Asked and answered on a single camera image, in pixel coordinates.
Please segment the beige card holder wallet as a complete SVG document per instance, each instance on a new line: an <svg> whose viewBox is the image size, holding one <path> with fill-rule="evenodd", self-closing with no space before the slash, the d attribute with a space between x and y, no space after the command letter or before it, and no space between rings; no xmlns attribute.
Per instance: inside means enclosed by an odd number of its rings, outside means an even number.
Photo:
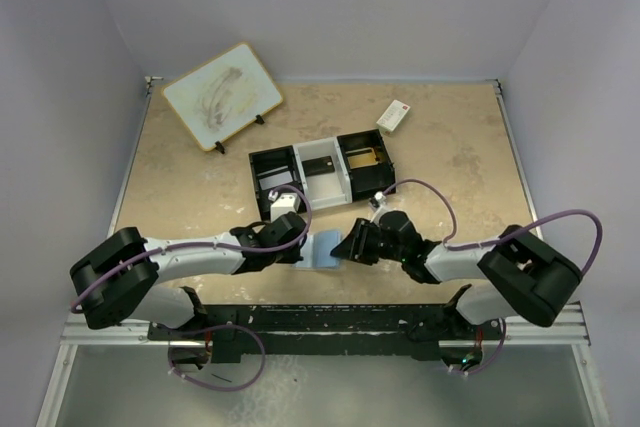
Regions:
<svg viewBox="0 0 640 427"><path fill-rule="evenodd" d="M301 260L293 265L297 270L336 271L341 260L331 255L331 251L343 240L340 230L325 230L309 234L301 248Z"/></svg>

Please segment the dark grey card with chip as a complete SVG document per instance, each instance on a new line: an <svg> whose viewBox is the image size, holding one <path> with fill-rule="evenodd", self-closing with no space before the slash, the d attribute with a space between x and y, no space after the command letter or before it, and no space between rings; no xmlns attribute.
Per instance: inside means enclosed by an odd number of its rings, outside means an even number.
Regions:
<svg viewBox="0 0 640 427"><path fill-rule="evenodd" d="M302 167L306 177L331 174L335 172L335 166L331 156L304 160L302 162Z"/></svg>

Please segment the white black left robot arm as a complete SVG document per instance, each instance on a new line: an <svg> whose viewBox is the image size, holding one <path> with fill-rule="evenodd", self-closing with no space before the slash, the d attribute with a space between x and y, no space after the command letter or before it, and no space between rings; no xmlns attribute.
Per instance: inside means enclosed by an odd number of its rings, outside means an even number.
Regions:
<svg viewBox="0 0 640 427"><path fill-rule="evenodd" d="M122 228L71 267L77 298L70 311L82 314L93 330L145 319L194 339L206 325L195 291L162 289L163 283L295 263L308 232L309 224L294 212L199 239L162 240L144 237L135 227Z"/></svg>

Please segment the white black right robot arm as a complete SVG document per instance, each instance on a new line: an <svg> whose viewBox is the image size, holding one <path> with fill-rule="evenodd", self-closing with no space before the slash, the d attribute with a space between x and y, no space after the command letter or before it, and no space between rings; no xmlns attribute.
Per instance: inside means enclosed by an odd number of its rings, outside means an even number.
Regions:
<svg viewBox="0 0 640 427"><path fill-rule="evenodd" d="M518 225L509 226L487 247L456 251L422 238L406 213L394 210L374 222L358 218L331 255L364 265L395 261L422 284L481 280L481 285L464 287L449 301L444 323L456 338L469 337L489 320L511 316L549 327L583 274L574 262L530 232L512 238L518 229Z"/></svg>

